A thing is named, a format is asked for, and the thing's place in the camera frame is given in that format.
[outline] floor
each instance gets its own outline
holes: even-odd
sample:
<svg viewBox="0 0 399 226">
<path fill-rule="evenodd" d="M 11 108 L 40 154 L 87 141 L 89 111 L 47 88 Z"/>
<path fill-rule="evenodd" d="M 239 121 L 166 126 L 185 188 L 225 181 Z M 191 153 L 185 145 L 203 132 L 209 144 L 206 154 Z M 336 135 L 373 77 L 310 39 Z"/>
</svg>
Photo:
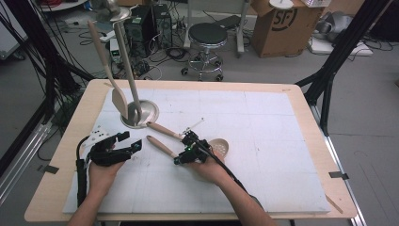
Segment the floor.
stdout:
<svg viewBox="0 0 399 226">
<path fill-rule="evenodd" d="M 72 15 L 69 19 L 73 20 L 74 15 L 81 12 L 77 9 L 69 13 Z M 249 19 L 247 28 L 253 23 L 254 20 Z M 93 45 L 79 44 L 84 40 L 79 38 L 80 33 L 77 30 L 63 34 L 68 48 L 86 70 L 104 77 L 98 73 L 102 66 Z M 296 57 L 258 58 L 250 46 L 241 58 L 236 58 L 233 48 L 234 40 L 230 37 L 228 44 L 219 50 L 224 58 L 223 82 L 293 84 L 317 72 L 327 59 L 308 50 Z M 399 225 L 399 88 L 394 84 L 399 79 L 398 59 L 399 47 L 396 46 L 391 51 L 374 50 L 372 56 L 346 60 L 332 91 L 328 130 L 368 225 Z M 181 76 L 184 63 L 170 60 L 158 67 L 160 71 L 152 72 L 153 78 L 160 77 L 159 72 L 162 72 L 161 80 L 197 80 L 191 72 Z M 1 61 L 0 74 L 2 156 L 41 103 L 43 92 L 29 60 Z M 213 81 L 214 78 L 203 76 L 203 80 Z M 40 157 L 50 159 L 59 140 L 60 134 L 56 132 L 41 147 Z M 48 163 L 37 155 L 33 157 L 0 206 L 0 225 L 65 225 L 24 220 L 24 211 L 43 174 L 40 166 Z M 346 220 L 295 222 L 296 225 L 350 225 Z M 287 220 L 278 223 L 289 225 Z"/>
</svg>

